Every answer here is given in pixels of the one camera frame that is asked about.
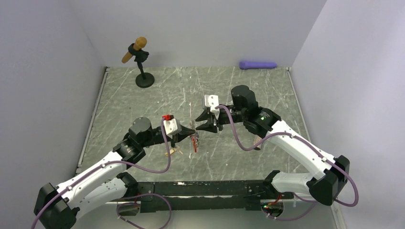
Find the yellow tagged key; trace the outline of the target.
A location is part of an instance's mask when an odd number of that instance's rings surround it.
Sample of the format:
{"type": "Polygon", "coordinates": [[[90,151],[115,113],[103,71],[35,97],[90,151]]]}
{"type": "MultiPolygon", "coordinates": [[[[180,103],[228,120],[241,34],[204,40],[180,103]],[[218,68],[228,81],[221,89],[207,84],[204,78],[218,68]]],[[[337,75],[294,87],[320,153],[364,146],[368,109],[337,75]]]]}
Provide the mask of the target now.
{"type": "Polygon", "coordinates": [[[180,153],[181,155],[183,155],[183,152],[181,151],[181,149],[180,149],[179,147],[174,147],[174,148],[171,148],[168,152],[166,152],[166,153],[165,153],[165,156],[172,155],[172,154],[174,154],[174,153],[176,153],[176,152],[178,152],[178,153],[180,153]]]}

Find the red handled metal keyring holder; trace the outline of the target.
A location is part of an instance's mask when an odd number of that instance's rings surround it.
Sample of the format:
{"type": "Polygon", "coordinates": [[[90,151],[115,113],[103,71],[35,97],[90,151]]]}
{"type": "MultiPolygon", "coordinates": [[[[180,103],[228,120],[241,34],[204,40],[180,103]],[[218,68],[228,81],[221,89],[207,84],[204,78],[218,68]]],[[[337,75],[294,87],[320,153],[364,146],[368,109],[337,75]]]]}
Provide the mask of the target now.
{"type": "Polygon", "coordinates": [[[190,121],[190,129],[193,129],[195,131],[195,133],[190,135],[189,138],[190,138],[190,140],[192,142],[194,152],[197,153],[198,152],[198,147],[199,147],[199,144],[200,144],[200,140],[199,140],[199,133],[196,130],[194,120],[190,121]]]}

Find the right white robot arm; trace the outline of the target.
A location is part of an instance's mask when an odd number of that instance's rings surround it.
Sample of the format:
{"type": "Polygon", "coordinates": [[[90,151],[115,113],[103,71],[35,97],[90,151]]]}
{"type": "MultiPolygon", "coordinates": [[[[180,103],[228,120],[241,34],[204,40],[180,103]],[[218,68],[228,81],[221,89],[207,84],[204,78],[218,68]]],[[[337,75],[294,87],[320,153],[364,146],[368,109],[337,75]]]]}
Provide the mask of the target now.
{"type": "Polygon", "coordinates": [[[349,177],[350,161],[345,156],[335,157],[324,152],[294,131],[278,114],[259,106],[255,93],[246,85],[231,90],[232,105],[219,103],[217,95],[205,95],[204,111],[196,118],[205,123],[196,129],[217,133],[224,125],[230,125],[239,147],[251,151],[264,142],[271,142],[283,149],[307,169],[307,173],[272,171],[263,181],[264,194],[276,198],[281,193],[311,195],[323,205],[337,201],[344,186],[353,180],[349,177]],[[253,135],[260,137],[253,146],[240,142],[235,124],[242,123],[253,135]]]}

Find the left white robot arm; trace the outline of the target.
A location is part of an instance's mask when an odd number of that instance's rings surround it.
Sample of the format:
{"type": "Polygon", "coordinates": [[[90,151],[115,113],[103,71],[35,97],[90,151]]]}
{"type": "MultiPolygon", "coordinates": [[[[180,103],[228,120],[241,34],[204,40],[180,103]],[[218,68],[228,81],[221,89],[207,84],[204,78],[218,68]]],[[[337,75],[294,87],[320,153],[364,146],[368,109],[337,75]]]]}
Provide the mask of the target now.
{"type": "Polygon", "coordinates": [[[160,126],[152,128],[146,117],[137,118],[113,149],[94,165],[56,186],[43,185],[38,193],[31,228],[40,222],[46,229],[70,229],[91,210],[115,199],[132,200],[138,182],[127,170],[136,167],[154,174],[169,170],[171,157],[163,170],[151,170],[137,165],[145,148],[165,144],[167,153],[176,143],[195,134],[194,129],[180,124],[172,115],[161,118],[160,126]]]}

